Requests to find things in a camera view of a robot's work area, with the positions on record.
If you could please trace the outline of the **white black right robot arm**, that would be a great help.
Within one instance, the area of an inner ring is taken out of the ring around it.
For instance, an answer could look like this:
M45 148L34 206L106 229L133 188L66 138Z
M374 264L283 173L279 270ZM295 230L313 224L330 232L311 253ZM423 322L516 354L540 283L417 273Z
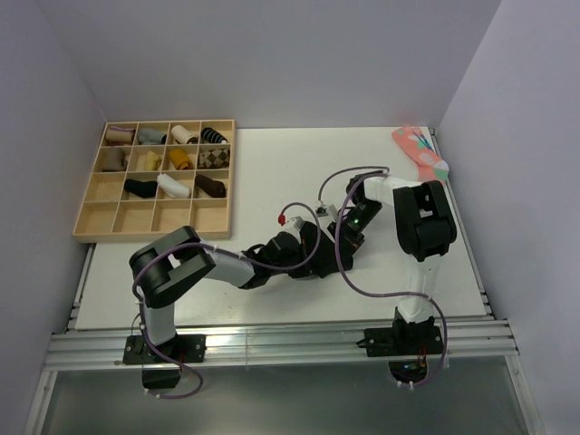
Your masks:
M403 289L390 294L399 299L395 319L402 324L391 335L397 350L412 353L424 339L420 326L432 325L441 312L433 299L435 284L441 260L457 239L445 189L437 180L408 181L377 170L351 178L346 193L334 229L338 266L341 248L360 247L366 227L384 206L392 207L408 276Z

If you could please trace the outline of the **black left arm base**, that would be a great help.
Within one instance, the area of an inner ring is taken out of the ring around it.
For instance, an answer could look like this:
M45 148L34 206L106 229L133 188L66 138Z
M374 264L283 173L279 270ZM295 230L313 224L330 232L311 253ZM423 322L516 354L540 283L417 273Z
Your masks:
M130 335L125 343L122 356L124 365L149 366L153 364L172 363L171 369L142 369L141 381L149 390L167 391L175 388L181 378L183 369L180 364L202 363L205 358L206 336L204 334L179 335L157 346L157 350L146 343L141 334Z

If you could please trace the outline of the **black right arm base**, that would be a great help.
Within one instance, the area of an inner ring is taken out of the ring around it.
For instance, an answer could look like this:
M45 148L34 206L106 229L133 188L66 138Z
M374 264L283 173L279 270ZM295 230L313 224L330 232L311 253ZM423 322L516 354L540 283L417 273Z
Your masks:
M389 362L391 376L397 382L411 385L423 381L428 373L428 357L441 355L443 340L437 326L419 330L412 326L367 328L356 345L369 358L394 357Z

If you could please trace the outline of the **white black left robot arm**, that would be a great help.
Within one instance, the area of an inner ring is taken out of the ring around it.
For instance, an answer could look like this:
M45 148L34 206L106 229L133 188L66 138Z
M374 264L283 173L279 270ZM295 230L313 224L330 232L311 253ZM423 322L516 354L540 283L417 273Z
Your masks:
M310 222L232 255L204 245L194 228L185 226L135 252L129 265L144 322L143 349L156 362L183 352L175 303L198 282L253 289L276 275L324 278L337 271L334 242Z

